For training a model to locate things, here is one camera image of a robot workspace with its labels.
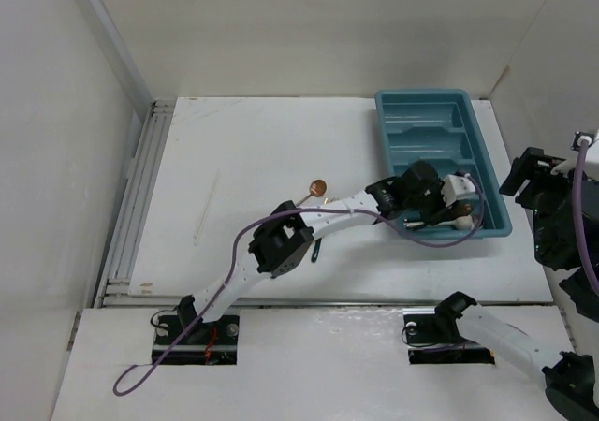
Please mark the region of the white plastic spoon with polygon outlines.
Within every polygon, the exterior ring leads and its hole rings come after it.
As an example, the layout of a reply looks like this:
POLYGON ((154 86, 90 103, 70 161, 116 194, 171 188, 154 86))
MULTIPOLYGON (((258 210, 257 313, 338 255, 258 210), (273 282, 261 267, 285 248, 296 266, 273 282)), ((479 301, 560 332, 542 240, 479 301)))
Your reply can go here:
POLYGON ((418 231, 420 229, 425 229, 425 228, 440 228, 440 227, 451 227, 456 230, 472 230, 475 227, 477 221, 478 221, 478 219, 476 216, 466 215, 466 216, 458 217, 454 220, 443 221, 436 225, 425 224, 424 222, 421 222, 421 221, 413 221, 413 222, 406 221, 404 223, 404 227, 406 229, 412 230, 412 231, 418 231))

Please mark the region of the copper spoon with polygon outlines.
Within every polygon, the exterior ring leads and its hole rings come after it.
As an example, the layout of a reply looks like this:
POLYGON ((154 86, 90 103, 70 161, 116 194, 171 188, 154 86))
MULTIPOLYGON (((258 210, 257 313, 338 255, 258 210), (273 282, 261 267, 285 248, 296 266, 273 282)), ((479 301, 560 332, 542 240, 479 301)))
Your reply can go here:
POLYGON ((307 196, 302 197, 296 202, 297 206, 302 205, 308 199, 313 197, 321 197, 323 194, 327 192, 328 186, 327 183, 322 179, 316 179, 311 182, 309 186, 309 193, 307 196))

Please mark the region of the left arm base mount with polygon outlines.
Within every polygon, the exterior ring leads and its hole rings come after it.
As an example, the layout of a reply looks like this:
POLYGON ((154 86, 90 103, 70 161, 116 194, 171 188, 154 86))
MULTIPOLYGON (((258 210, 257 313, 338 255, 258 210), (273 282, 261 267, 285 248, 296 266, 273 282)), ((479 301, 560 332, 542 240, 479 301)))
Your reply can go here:
MULTIPOLYGON (((161 365, 183 366, 231 366, 237 364, 240 317, 224 315, 217 322, 198 324, 194 330, 178 342, 161 365)), ((183 331, 175 312, 161 310, 150 321, 154 329, 152 363, 169 348, 183 331)))

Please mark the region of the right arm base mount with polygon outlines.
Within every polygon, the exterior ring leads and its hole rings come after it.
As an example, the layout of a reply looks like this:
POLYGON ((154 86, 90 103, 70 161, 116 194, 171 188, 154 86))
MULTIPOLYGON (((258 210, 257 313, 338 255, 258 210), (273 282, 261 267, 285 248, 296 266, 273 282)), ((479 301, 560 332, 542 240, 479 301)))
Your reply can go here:
POLYGON ((410 365, 494 365, 493 353, 466 340, 457 321, 477 302, 455 292, 434 308, 414 308, 403 313, 402 342, 410 365))

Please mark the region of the black spoon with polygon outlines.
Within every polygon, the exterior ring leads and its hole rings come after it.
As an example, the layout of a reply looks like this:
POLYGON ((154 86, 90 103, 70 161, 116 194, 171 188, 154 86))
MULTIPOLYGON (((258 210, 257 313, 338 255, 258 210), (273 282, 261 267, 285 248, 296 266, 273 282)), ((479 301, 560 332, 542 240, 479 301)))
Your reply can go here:
POLYGON ((419 230, 424 227, 440 225, 442 222, 452 222, 459 217, 469 216, 473 210, 474 206, 471 203, 458 202, 453 206, 444 208, 436 214, 425 218, 423 221, 415 222, 415 224, 411 226, 411 229, 419 230))

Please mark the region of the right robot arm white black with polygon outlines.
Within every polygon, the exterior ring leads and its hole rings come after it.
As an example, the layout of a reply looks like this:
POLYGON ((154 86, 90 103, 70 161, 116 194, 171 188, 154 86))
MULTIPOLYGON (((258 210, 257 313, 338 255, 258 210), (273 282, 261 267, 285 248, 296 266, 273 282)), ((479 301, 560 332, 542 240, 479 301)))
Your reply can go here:
MULTIPOLYGON (((592 341, 598 340, 598 143, 582 137, 575 161, 530 148, 514 161, 501 193, 533 213, 534 258, 570 269, 559 284, 592 341)), ((535 380, 567 420, 598 417, 598 346, 586 355, 559 351, 495 318, 472 298, 433 317, 435 333, 489 348, 535 380)))

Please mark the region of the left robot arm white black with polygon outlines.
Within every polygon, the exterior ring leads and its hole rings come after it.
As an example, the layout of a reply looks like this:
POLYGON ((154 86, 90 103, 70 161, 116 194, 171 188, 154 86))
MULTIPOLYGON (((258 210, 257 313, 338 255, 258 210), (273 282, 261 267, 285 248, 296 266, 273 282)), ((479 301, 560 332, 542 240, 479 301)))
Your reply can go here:
POLYGON ((407 211, 420 226, 436 226, 462 216, 482 192, 468 173, 439 177, 418 161, 401 175, 377 181, 364 190, 328 204, 301 207, 291 201, 245 228, 235 237, 226 275, 211 286, 185 296, 176 307, 177 331, 192 343, 203 341, 210 325, 254 286, 295 269, 316 240, 339 231, 385 224, 416 241, 396 219, 407 211))

